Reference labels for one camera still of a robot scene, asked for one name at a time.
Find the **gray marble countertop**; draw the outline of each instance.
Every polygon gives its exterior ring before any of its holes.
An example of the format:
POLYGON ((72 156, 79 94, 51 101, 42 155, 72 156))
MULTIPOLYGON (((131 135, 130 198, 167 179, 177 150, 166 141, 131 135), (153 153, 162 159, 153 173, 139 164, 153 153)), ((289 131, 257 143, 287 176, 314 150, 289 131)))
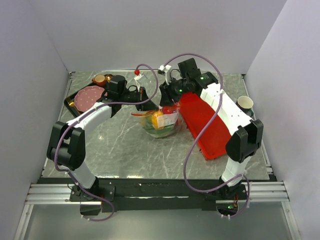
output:
MULTIPOLYGON (((140 84, 146 88, 148 96, 155 89, 155 79, 150 71, 144 72, 148 79, 140 84)), ((98 74, 122 75, 128 81, 128 86, 135 84, 133 71, 78 71, 70 80, 68 96, 85 87, 98 74)), ((159 83, 164 77, 159 76, 159 83)), ((244 81, 240 74, 224 74, 224 90, 236 101, 246 95, 244 81)), ((152 99, 159 104, 160 91, 152 99)), ((139 120, 130 113, 136 113, 134 106, 122 106, 122 109, 111 119, 100 124, 90 133, 86 142, 86 164, 93 174, 100 178, 148 178, 148 179, 183 179, 183 162, 194 138, 182 125, 182 129, 165 138, 153 138, 146 134, 139 120)), ((74 117, 63 106, 61 121, 66 122, 74 117)), ((227 155, 206 161, 196 146, 189 158, 187 176, 190 179, 218 179, 227 164, 227 155)), ((43 177, 68 177, 54 168, 48 160, 43 177)), ((250 180, 268 180, 266 160, 261 148, 251 158, 247 165, 247 176, 250 180)))

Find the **pink plate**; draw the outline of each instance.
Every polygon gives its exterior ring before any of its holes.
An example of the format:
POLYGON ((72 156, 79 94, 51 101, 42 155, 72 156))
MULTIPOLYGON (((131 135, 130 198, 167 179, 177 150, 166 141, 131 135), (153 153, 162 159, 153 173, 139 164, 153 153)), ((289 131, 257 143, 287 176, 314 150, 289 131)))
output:
POLYGON ((81 89, 74 97, 74 106, 81 112, 87 111, 101 97, 103 91, 104 88, 99 86, 87 86, 81 89))

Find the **wall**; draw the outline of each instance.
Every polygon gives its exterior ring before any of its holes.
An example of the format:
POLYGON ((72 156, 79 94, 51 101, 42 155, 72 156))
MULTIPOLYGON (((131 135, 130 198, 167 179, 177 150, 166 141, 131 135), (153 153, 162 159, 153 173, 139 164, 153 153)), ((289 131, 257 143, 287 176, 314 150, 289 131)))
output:
POLYGON ((13 239, 44 165, 68 72, 26 0, 0 8, 0 235, 13 239))
POLYGON ((305 240, 320 236, 319 12, 318 0, 288 0, 245 78, 305 240))
POLYGON ((247 73, 286 0, 29 1, 69 71, 158 68, 194 52, 247 73))

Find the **red cutting board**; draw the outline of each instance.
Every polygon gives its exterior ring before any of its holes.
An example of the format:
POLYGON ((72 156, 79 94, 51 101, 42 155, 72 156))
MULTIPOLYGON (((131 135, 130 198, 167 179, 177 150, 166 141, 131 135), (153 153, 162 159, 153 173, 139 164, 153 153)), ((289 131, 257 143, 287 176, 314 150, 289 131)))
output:
MULTIPOLYGON (((196 138, 207 122, 215 114, 215 111, 200 97, 194 93, 186 93, 180 99, 180 113, 196 138)), ((231 135, 219 116, 206 129, 198 141, 206 160, 215 159, 226 154, 226 144, 231 135)))

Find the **white label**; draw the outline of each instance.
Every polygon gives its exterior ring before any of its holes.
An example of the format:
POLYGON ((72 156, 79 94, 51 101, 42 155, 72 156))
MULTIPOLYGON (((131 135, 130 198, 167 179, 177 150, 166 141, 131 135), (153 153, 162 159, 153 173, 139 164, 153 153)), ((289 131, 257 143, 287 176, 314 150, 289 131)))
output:
POLYGON ((171 113, 171 114, 164 114, 160 115, 156 118, 158 123, 158 128, 165 127, 171 124, 175 124, 178 120, 179 113, 171 113))

